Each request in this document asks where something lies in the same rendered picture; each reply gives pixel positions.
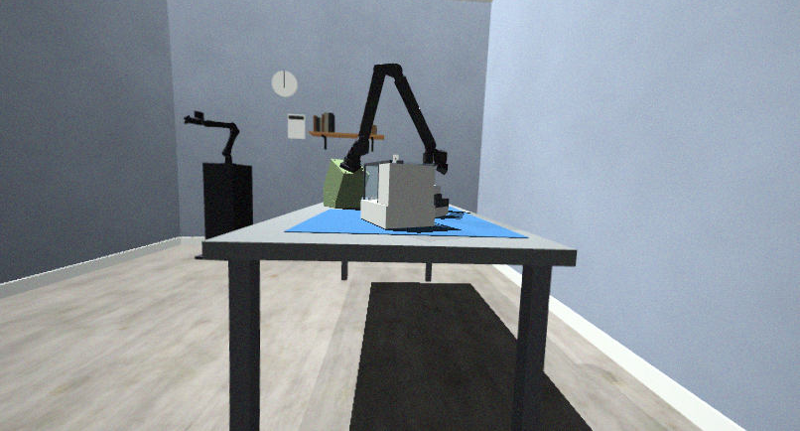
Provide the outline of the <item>blue bench mat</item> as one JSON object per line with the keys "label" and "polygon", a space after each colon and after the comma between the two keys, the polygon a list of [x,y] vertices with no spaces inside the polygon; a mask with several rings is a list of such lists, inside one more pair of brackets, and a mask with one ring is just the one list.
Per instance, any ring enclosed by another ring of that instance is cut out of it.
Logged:
{"label": "blue bench mat", "polygon": [[385,229],[360,218],[360,210],[327,210],[285,232],[528,238],[452,207],[448,215],[435,217],[435,226],[430,227]]}

